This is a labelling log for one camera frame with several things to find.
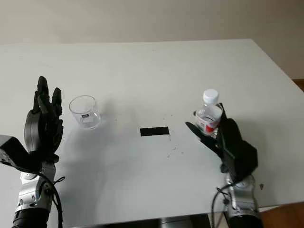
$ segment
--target black rectangle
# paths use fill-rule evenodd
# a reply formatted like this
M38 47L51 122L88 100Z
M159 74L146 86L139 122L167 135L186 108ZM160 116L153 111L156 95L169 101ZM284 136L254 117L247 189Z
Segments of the black rectangle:
M141 128L141 136L170 134L168 127L148 127Z

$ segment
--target bottle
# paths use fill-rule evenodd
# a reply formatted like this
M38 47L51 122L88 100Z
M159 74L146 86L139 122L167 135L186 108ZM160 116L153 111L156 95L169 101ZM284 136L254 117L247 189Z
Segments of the bottle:
M207 89L203 94L203 107L196 111L196 125L204 135L210 135L216 130L223 109L218 104L219 93L215 89Z

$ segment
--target robotic hand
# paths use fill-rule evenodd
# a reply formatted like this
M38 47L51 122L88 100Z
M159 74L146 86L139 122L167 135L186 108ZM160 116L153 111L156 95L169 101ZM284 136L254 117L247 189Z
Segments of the robotic hand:
M34 106L28 113L24 128L28 152L17 138L0 135L0 162L21 171L22 187L13 228L46 228L54 195L57 199L54 204L58 210L58 227L62 227L62 207L53 182L54 164L59 160L55 151L63 133L63 121L59 119L62 114L61 90L54 90L50 103L47 86L47 80L40 76Z
M218 189L212 201L212 227L215 226L213 213L215 199L220 193L223 193L223 190L228 189L229 227L262 228L263 224L254 198L255 180L251 175L257 167L257 150L242 139L237 123L226 117L225 110L216 139L204 136L195 125L189 122L186 122L186 125L203 144L220 157L223 162L220 170L222 173L227 173L225 186Z

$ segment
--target white table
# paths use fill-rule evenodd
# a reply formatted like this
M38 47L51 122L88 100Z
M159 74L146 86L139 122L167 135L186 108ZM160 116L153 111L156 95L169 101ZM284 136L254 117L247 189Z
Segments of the white table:
M210 212L221 162L184 123L207 88L257 148L259 205L304 200L304 93L252 40L0 46L0 133L23 145L40 75L63 92L56 177L66 176L57 184L65 227ZM86 94L102 112L92 131L68 109ZM140 136L157 126L170 135ZM10 227L19 172L1 165L0 180L1 227ZM57 227L55 208L49 227Z

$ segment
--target glass cup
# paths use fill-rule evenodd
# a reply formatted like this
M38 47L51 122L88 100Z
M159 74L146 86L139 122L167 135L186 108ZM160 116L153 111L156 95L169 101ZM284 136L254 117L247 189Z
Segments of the glass cup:
M74 98L69 109L83 128L94 129L100 122L96 100L92 96L82 95Z

